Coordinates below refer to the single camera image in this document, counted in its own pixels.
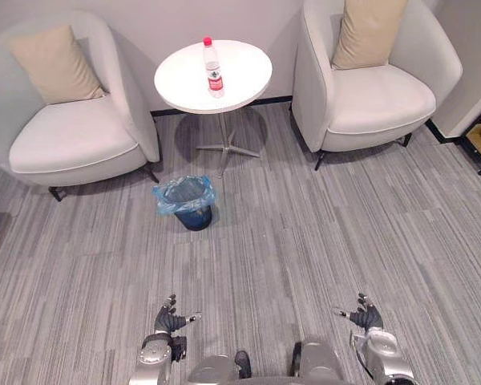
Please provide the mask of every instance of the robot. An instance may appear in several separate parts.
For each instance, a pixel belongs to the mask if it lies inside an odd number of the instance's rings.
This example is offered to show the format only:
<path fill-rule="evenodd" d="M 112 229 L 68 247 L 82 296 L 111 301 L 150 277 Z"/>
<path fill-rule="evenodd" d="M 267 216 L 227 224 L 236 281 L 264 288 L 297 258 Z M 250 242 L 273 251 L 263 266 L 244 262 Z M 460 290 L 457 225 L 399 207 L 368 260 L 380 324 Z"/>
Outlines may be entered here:
<path fill-rule="evenodd" d="M 355 312 L 335 310 L 365 329 L 365 334 L 351 332 L 350 342 L 360 364 L 377 385 L 416 385 L 413 372 L 403 358 L 397 339 L 383 329 L 382 317 L 372 301 L 358 295 Z M 187 340 L 172 333 L 200 319 L 196 313 L 188 317 L 175 315 L 176 296 L 162 305 L 155 320 L 155 333 L 141 346 L 135 373 L 129 385 L 168 385 L 173 361 L 185 358 Z M 346 385 L 338 358 L 326 342 L 297 342 L 289 376 L 252 378 L 249 356 L 237 352 L 235 359 L 226 355 L 208 357 L 189 375 L 187 385 Z"/>

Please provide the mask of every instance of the round side table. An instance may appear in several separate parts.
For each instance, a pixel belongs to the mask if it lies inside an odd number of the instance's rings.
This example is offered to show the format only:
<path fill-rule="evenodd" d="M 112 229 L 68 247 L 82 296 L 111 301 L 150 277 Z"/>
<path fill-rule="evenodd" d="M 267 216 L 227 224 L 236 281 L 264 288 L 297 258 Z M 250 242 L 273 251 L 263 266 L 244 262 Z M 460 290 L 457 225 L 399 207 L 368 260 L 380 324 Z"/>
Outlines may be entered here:
<path fill-rule="evenodd" d="M 223 176 L 228 154 L 260 154 L 233 145 L 235 129 L 229 134 L 224 113 L 254 101 L 269 85 L 273 65 L 255 46 L 233 40 L 214 40 L 223 77 L 224 95 L 215 98 L 208 91 L 203 60 L 203 43 L 185 47 L 167 57 L 157 68 L 154 83 L 171 107 L 192 114 L 219 114 L 222 144 L 199 146 L 200 150 L 222 151 L 218 177 Z"/>

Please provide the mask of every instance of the plastic bottle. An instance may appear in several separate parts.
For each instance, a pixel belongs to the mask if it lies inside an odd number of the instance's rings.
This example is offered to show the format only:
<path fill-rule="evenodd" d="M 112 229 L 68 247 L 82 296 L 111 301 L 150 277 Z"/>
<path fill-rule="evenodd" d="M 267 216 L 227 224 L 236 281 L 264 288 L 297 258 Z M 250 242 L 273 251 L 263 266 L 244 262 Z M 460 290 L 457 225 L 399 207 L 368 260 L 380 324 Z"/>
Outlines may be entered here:
<path fill-rule="evenodd" d="M 207 69 L 208 89 L 212 96 L 220 98 L 224 95 L 224 88 L 216 48 L 214 48 L 212 45 L 212 39 L 208 36 L 203 39 L 203 44 L 203 58 L 205 61 L 205 68 Z"/>

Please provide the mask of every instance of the black baseboard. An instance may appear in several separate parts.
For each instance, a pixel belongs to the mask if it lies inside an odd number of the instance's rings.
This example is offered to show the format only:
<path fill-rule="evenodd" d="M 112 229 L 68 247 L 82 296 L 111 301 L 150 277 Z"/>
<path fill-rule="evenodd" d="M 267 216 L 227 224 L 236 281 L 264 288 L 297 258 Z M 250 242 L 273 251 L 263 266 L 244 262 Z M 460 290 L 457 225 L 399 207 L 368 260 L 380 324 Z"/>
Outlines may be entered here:
<path fill-rule="evenodd" d="M 284 103 L 284 102 L 291 102 L 292 96 L 277 96 L 276 98 L 265 98 L 265 99 L 257 99 L 252 101 L 248 106 L 259 106 L 261 104 L 271 104 L 271 103 Z M 175 108 L 169 110 L 158 110 L 158 111 L 150 111 L 152 116 L 155 118 L 157 116 L 167 116 L 167 115 L 179 115 L 179 114 L 186 114 L 187 112 L 176 110 Z"/>
<path fill-rule="evenodd" d="M 428 119 L 425 125 L 430 129 L 431 133 L 435 136 L 436 140 L 441 144 L 453 143 L 458 140 L 458 138 L 446 138 L 444 135 L 442 135 L 439 128 L 436 127 L 436 124 L 433 123 L 433 120 L 431 119 Z"/>

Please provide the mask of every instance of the gray carpet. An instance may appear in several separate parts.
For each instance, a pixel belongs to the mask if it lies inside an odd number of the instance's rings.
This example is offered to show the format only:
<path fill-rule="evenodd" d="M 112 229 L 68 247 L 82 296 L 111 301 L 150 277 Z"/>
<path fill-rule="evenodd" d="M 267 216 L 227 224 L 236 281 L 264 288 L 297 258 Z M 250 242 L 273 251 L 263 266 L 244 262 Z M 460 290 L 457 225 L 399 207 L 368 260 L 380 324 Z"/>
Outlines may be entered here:
<path fill-rule="evenodd" d="M 213 176 L 215 116 L 156 119 L 162 181 Z M 125 384 L 160 302 L 177 294 L 184 383 L 207 355 L 244 348 L 254 375 L 282 375 L 294 342 L 323 338 L 346 378 L 370 383 L 330 308 L 381 309 L 424 384 L 481 383 L 481 176 L 425 129 L 392 143 L 330 154 L 319 172 L 288 104 L 233 112 L 237 143 L 214 222 L 191 233 L 156 216 L 151 181 L 133 172 L 65 188 L 61 203 L 0 171 L 0 384 Z"/>

